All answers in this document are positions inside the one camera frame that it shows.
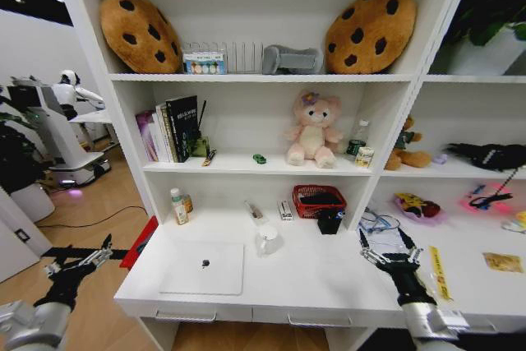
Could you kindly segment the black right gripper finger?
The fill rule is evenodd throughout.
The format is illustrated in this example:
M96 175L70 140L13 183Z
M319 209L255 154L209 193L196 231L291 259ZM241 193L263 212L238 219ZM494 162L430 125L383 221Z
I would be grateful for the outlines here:
M361 229L359 230L359 239L361 245L360 254L362 257L364 257L367 261L369 261L375 266L384 265L386 263L384 257L381 254L378 254L370 248L370 245L367 241L367 237Z
M419 258L422 253L422 249L417 247L411 237L408 236L401 228L398 228L398 232L406 249L408 250L408 262L419 265Z

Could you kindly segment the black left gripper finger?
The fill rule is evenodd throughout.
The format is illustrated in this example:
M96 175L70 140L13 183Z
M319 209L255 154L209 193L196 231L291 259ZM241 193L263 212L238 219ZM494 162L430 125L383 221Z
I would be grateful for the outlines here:
M52 247L44 253L44 257L53 258L53 262L44 267L44 272L49 278L84 278L96 269L95 265L86 263L86 258L95 251L73 246Z
M112 256L112 254L112 234L109 233L104 239L101 248L86 258L86 263L88 265L93 264L95 266L101 266Z

